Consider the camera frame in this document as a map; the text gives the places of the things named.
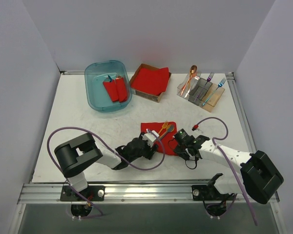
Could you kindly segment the red paper napkin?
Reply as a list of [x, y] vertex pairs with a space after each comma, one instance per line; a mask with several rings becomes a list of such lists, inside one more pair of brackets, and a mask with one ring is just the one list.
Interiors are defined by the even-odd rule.
[[[162, 136], [166, 129], [163, 129], [162, 126], [164, 125], [164, 122], [143, 122], [140, 124], [141, 132], [147, 132], [147, 129], [155, 130], [159, 136]], [[167, 133], [163, 139], [161, 139], [165, 154], [169, 156], [176, 156], [177, 154], [173, 151], [173, 149], [177, 146], [176, 140], [174, 140], [173, 136], [177, 133], [177, 126], [176, 123], [173, 121], [169, 121], [168, 125], [172, 125], [174, 127], [174, 130], [170, 133]]]

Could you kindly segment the orange plastic fork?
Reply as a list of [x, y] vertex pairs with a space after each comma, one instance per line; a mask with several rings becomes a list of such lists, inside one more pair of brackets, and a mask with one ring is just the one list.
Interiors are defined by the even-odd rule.
[[164, 124], [162, 125], [160, 131], [158, 132], [158, 134], [160, 135], [161, 132], [167, 128], [167, 126], [168, 126], [168, 121], [165, 121]]

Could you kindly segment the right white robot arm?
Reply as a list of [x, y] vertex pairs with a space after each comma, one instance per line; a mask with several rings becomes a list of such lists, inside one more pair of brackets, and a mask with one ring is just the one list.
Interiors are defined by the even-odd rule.
[[214, 161], [233, 169], [242, 186], [234, 184], [236, 178], [220, 176], [207, 187], [207, 194], [218, 199], [223, 194], [246, 193], [260, 204], [266, 204], [284, 182], [284, 178], [263, 151], [242, 152], [213, 142], [207, 136], [177, 136], [175, 152], [182, 158], [190, 156]]

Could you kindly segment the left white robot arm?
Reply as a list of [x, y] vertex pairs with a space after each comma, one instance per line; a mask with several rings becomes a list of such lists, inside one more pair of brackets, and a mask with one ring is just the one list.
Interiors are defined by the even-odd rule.
[[77, 200], [85, 200], [89, 195], [85, 169], [93, 163], [99, 163], [113, 170], [121, 170], [140, 157], [150, 160], [158, 149], [158, 137], [155, 130], [142, 132], [126, 146], [116, 148], [114, 153], [107, 149], [100, 150], [93, 136], [86, 133], [57, 146], [54, 153], [64, 177], [73, 187], [71, 194]]

